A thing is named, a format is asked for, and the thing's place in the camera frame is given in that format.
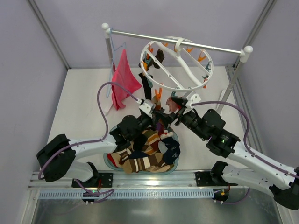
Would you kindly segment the tan argyle sock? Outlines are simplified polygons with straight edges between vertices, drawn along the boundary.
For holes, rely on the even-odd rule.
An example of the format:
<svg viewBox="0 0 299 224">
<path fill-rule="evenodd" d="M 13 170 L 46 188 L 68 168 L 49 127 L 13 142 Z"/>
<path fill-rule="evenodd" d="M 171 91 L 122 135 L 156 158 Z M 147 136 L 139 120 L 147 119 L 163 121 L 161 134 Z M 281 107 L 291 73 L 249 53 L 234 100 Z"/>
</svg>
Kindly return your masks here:
<svg viewBox="0 0 299 224">
<path fill-rule="evenodd" d="M 161 110 L 161 100 L 160 100 L 160 98 L 159 97 L 157 97 L 156 95 L 152 98 L 152 103 L 154 103 L 155 104 L 155 108 L 154 108 L 154 110 L 155 111 L 159 111 L 159 110 Z"/>
</svg>

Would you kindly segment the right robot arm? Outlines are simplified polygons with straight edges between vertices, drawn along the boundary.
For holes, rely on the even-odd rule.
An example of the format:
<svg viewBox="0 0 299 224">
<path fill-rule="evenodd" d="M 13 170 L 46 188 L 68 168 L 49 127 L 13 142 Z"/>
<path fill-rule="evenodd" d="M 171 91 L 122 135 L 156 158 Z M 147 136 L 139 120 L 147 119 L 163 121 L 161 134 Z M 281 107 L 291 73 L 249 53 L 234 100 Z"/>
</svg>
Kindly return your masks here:
<svg viewBox="0 0 299 224">
<path fill-rule="evenodd" d="M 299 169 L 280 163 L 247 145 L 248 130 L 243 140 L 225 130 L 226 122 L 214 110 L 209 109 L 200 117 L 195 109 L 187 110 L 187 100 L 175 98 L 180 110 L 177 113 L 155 111 L 157 119 L 164 125 L 172 122 L 184 124 L 200 139 L 206 141 L 206 147 L 217 156 L 236 161 L 248 170 L 239 169 L 218 161 L 211 169 L 212 180 L 219 185 L 238 184 L 256 189 L 273 197 L 280 205 L 299 209 Z"/>
</svg>

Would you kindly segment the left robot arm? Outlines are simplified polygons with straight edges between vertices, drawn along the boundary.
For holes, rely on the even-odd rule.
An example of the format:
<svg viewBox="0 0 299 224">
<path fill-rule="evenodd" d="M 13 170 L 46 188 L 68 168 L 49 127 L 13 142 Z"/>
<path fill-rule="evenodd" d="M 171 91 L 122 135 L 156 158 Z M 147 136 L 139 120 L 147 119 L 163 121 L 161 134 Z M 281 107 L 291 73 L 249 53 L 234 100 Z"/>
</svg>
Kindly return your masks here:
<svg viewBox="0 0 299 224">
<path fill-rule="evenodd" d="M 139 117 L 125 116 L 100 139 L 71 140 L 65 134 L 59 134 L 36 155 L 41 167 L 38 179 L 46 182 L 54 182 L 62 177 L 82 182 L 95 180 L 98 177 L 95 166 L 90 162 L 81 163 L 79 159 L 126 149 L 143 130 L 153 124 L 152 116 L 142 112 Z"/>
</svg>

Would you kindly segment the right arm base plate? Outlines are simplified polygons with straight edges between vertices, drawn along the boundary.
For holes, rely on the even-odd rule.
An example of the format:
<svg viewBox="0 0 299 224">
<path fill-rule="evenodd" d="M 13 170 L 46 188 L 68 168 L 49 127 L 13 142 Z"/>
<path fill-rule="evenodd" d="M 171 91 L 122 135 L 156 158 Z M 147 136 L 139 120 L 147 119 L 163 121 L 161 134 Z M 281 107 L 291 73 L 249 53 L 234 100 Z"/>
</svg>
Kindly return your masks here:
<svg viewBox="0 0 299 224">
<path fill-rule="evenodd" d="M 215 186 L 228 186 L 227 182 L 215 182 L 212 180 L 209 171 L 195 172 L 195 181 L 197 187 L 215 187 Z"/>
</svg>

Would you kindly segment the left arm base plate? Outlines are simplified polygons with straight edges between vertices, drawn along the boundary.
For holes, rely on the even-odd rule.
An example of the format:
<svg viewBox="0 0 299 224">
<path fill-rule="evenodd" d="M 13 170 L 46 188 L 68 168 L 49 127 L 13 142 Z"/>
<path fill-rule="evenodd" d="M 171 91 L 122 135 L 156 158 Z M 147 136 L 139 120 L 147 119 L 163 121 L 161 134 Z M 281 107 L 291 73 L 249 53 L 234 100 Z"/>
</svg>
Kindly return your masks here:
<svg viewBox="0 0 299 224">
<path fill-rule="evenodd" d="M 79 181 L 85 188 L 111 188 L 113 184 L 113 173 L 98 173 L 86 182 Z"/>
</svg>

